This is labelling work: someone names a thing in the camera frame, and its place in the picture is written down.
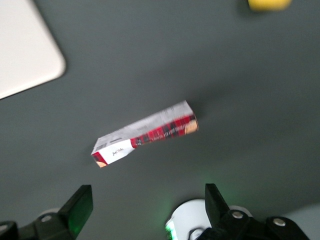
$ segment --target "gray surface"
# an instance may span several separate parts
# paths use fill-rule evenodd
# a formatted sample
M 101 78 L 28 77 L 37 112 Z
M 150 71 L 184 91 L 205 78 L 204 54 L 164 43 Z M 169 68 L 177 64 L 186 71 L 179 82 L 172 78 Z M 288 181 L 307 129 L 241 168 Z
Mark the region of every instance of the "gray surface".
M 320 1 L 37 1 L 67 61 L 0 100 L 0 219 L 23 226 L 92 184 L 86 239 L 164 240 L 215 183 L 258 219 L 320 202 Z M 98 137 L 187 100 L 199 132 L 103 169 Z

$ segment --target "green light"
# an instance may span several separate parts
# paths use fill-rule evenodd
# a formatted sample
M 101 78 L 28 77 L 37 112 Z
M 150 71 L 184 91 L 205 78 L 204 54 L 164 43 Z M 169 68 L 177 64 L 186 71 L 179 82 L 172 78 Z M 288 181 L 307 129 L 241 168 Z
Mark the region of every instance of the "green light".
M 178 240 L 174 222 L 171 221 L 165 226 L 168 233 L 168 240 Z
M 66 221 L 74 239 L 87 222 L 93 207 L 91 185 L 82 185 L 59 210 L 58 214 Z

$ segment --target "white circular object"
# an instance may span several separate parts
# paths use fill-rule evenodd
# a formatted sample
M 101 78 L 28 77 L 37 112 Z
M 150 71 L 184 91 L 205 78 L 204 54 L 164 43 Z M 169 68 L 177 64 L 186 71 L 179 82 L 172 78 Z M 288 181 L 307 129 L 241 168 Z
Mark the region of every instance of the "white circular object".
M 195 199 L 181 204 L 166 222 L 165 228 L 172 240 L 196 240 L 202 232 L 211 228 L 204 199 Z

